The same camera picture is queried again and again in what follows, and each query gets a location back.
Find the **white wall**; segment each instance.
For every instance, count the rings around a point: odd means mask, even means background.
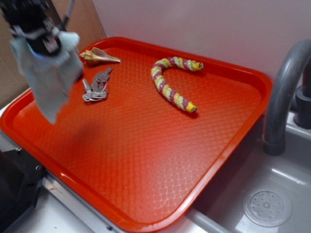
[[[107,37],[123,36],[234,63],[272,80],[311,38],[311,0],[93,0]]]

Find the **robotic arm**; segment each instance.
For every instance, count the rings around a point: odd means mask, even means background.
[[[45,14],[49,6],[44,0],[0,0],[0,8],[14,37],[25,37],[35,53],[54,56],[61,50],[58,33],[64,29],[73,3],[71,0],[63,23],[57,27]]]

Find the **keys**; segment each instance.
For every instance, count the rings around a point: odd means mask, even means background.
[[[96,76],[95,76],[95,80],[97,82],[101,82],[104,83],[109,79],[109,73],[112,71],[112,68],[108,68],[106,71],[104,72],[99,72]]]
[[[88,84],[86,79],[82,79],[84,90],[86,93],[82,95],[82,98],[89,101],[100,101],[107,97],[107,91],[105,91],[109,79],[109,73],[112,68],[108,68],[104,72],[99,72],[93,79],[92,84]]]

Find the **toy snake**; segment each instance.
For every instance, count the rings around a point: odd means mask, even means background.
[[[179,67],[184,70],[198,71],[204,68],[203,63],[199,63],[192,60],[183,59],[180,57],[163,58],[157,61],[151,69],[151,77],[155,82],[157,90],[173,105],[187,111],[194,113],[198,110],[198,107],[190,102],[187,98],[182,97],[179,93],[172,90],[167,82],[164,80],[162,70],[170,67]]]

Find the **tray rim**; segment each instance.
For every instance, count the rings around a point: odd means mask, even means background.
[[[227,144],[226,147],[224,147],[223,151],[220,153],[220,155],[217,157],[217,159],[211,164],[210,168],[206,171],[206,173],[203,175],[203,177],[198,181],[196,186],[188,193],[188,195],[185,197],[183,202],[175,209],[174,212],[172,212],[169,216],[167,216],[164,219],[161,219],[159,221],[155,221],[153,223],[141,223],[133,221],[132,218],[127,216],[125,213],[123,213],[121,210],[117,209],[113,206],[113,204],[110,203],[110,206],[108,203],[103,204],[103,197],[99,196],[96,192],[91,192],[90,189],[85,189],[85,185],[83,185],[83,182],[77,183],[70,181],[71,178],[67,176],[62,176],[62,169],[64,167],[60,166],[56,161],[53,159],[50,159],[48,157],[49,165],[53,166],[53,169],[50,170],[52,174],[54,174],[57,178],[60,179],[60,181],[64,182],[66,185],[68,185],[74,192],[76,192],[79,196],[81,196],[84,200],[86,200],[88,203],[90,203],[95,209],[97,209],[100,213],[103,214],[103,210],[105,212],[105,216],[111,220],[114,224],[116,224],[118,227],[125,231],[129,232],[153,232],[158,231],[160,229],[163,229],[173,222],[177,221],[192,205],[192,203],[196,200],[196,198],[200,195],[200,193],[204,190],[201,187],[206,187],[208,185],[209,181],[212,179],[212,177],[217,173],[217,171],[221,168],[221,166],[226,162],[226,160],[229,158],[231,153],[234,151],[234,149],[237,147],[237,145],[241,142],[241,140],[246,136],[246,134],[250,131],[250,129],[253,127],[253,125],[257,122],[257,120],[261,117],[261,115],[264,113],[266,106],[269,101],[269,95],[272,89],[272,82],[262,72],[241,67],[238,65],[233,65],[226,62],[221,62],[215,59],[210,59],[202,56],[198,56],[195,54],[190,54],[182,51],[172,50],[164,47],[160,47],[157,45],[151,45],[145,42],[140,42],[132,39],[127,39],[124,37],[111,37],[106,38],[100,41],[97,41],[88,47],[81,50],[81,52],[85,50],[91,50],[93,47],[97,45],[105,45],[109,46],[107,48],[110,48],[111,46],[115,46],[116,44],[121,45],[117,46],[118,48],[122,48],[126,45],[134,45],[134,47],[140,47],[142,50],[138,53],[146,54],[145,51],[148,49],[148,53],[155,52],[155,55],[153,57],[155,58],[163,58],[165,56],[158,54],[167,54],[168,56],[172,56],[171,54],[177,54],[178,56],[200,61],[202,59],[207,60],[210,65],[215,66],[221,66],[221,67],[230,67],[230,70],[236,71],[239,73],[245,73],[247,75],[253,75],[256,76],[257,79],[249,80],[247,84],[250,84],[254,86],[256,89],[260,88],[259,93],[261,94],[261,102],[258,105],[258,107],[255,109],[255,111],[251,114],[249,119],[243,124],[243,126],[238,130],[237,134],[230,140],[230,142]],[[33,95],[31,90],[26,91],[23,95],[18,97],[16,100],[14,100],[7,109],[3,112],[2,116],[0,117],[0,128],[3,130],[5,134],[7,134],[11,139],[13,139],[17,144],[20,146],[29,146],[31,145],[31,141],[24,137],[23,135],[19,134],[18,131],[14,130],[14,119],[15,116],[26,106],[28,106],[30,103],[34,101]],[[30,147],[26,149],[28,153],[37,155],[36,158],[41,161],[42,159],[46,160],[47,158],[44,156],[45,152],[42,151],[40,148],[36,147]]]

